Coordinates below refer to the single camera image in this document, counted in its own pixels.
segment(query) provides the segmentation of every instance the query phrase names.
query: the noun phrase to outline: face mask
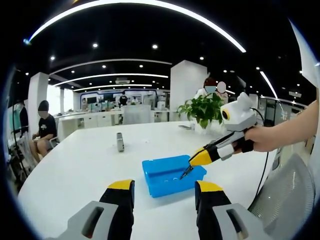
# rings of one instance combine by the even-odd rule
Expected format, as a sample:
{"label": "face mask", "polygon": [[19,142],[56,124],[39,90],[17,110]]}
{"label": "face mask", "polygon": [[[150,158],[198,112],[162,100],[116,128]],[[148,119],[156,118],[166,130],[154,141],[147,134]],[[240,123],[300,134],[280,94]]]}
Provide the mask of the face mask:
{"label": "face mask", "polygon": [[205,86],[204,89],[207,91],[207,93],[212,94],[216,91],[216,86]]}

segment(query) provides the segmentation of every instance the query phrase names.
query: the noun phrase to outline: white pillar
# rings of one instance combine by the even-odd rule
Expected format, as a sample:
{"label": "white pillar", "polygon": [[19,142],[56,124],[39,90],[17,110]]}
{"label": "white pillar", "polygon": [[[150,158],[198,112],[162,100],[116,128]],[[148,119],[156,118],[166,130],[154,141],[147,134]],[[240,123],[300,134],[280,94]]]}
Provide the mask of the white pillar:
{"label": "white pillar", "polygon": [[205,66],[183,60],[171,68],[170,110],[176,111],[203,88],[208,71]]}
{"label": "white pillar", "polygon": [[47,99],[49,75],[38,72],[31,77],[29,92],[28,92],[28,119],[29,119],[29,133],[35,134],[38,132],[38,123],[40,117],[38,115],[38,106],[41,101]]}
{"label": "white pillar", "polygon": [[80,110],[80,93],[73,92],[73,110],[77,111]]}
{"label": "white pillar", "polygon": [[65,90],[60,88],[60,113],[65,112]]}

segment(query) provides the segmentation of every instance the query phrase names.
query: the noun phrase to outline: black cable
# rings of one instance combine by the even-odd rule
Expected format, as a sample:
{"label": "black cable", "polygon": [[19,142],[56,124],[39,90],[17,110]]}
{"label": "black cable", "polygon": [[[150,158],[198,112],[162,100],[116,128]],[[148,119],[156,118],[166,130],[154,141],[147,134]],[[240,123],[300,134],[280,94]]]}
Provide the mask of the black cable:
{"label": "black cable", "polygon": [[[262,114],[256,109],[256,108],[251,108],[252,110],[256,111],[261,119],[262,119],[262,122],[263,122],[263,126],[265,125],[265,119],[264,117],[262,116]],[[261,183],[262,183],[262,180],[264,179],[264,175],[265,175],[265,171],[266,171],[266,168],[267,168],[267,162],[268,162],[268,157],[269,157],[269,152],[266,153],[266,158],[265,158],[265,163],[264,163],[264,168],[263,168],[263,172],[262,172],[262,176],[261,176],[261,179],[260,179],[260,182],[259,182],[259,185],[258,185],[258,189],[256,190],[256,193],[255,193],[255,196],[254,198],[257,197],[258,193],[259,193],[259,188],[261,186]]]}

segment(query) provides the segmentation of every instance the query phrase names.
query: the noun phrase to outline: green leaves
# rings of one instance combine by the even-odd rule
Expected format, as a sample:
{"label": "green leaves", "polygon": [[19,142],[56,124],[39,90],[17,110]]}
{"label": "green leaves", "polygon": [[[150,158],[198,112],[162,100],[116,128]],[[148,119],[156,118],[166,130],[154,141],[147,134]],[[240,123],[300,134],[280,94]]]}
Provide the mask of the green leaves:
{"label": "green leaves", "polygon": [[184,105],[178,107],[179,117],[186,114],[188,120],[193,117],[202,128],[206,128],[209,121],[218,120],[219,124],[223,122],[220,108],[223,106],[222,99],[215,93],[206,96],[199,96],[185,101]]}

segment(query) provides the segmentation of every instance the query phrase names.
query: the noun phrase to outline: person's leg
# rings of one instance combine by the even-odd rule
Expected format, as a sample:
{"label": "person's leg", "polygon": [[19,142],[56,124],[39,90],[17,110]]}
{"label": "person's leg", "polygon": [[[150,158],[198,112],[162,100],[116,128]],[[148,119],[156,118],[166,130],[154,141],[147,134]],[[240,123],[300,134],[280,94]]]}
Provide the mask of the person's leg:
{"label": "person's leg", "polygon": [[39,163],[40,158],[39,158],[38,151],[37,151],[37,144],[34,141],[29,140],[29,146],[30,146],[30,151],[31,151],[32,156],[34,157],[36,162]]}
{"label": "person's leg", "polygon": [[46,139],[40,140],[36,143],[36,146],[39,150],[39,153],[42,157],[45,157],[48,154],[48,150],[50,150],[50,142]]}

